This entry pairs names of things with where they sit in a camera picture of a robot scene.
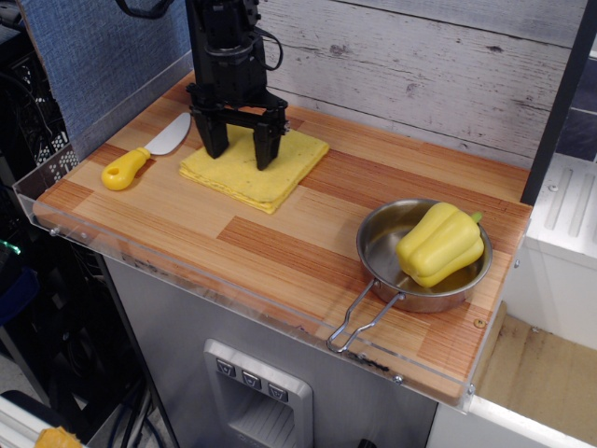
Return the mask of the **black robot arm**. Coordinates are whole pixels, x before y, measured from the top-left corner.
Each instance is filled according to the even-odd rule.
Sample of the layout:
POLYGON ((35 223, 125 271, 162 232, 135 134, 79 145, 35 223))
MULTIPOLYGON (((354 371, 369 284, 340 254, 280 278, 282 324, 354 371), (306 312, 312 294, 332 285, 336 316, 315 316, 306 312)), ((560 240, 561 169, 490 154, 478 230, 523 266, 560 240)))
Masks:
POLYGON ((263 39, 257 27, 257 1, 187 1, 195 81, 187 87, 201 140, 208 155, 219 158, 229 146, 228 126, 253 131, 257 169, 278 156, 288 132, 287 101, 268 91, 263 39))

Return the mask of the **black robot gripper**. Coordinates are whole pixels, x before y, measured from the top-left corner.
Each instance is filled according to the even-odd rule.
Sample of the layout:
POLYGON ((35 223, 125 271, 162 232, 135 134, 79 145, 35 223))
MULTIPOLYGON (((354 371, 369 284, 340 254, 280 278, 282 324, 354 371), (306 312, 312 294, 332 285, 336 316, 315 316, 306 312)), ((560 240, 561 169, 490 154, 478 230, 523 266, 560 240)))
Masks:
POLYGON ((289 131, 287 102, 267 90, 262 49, 222 56, 202 51, 195 81, 187 91, 196 127, 212 159, 229 146, 228 124, 253 129, 259 171, 277 158, 281 137, 289 131))

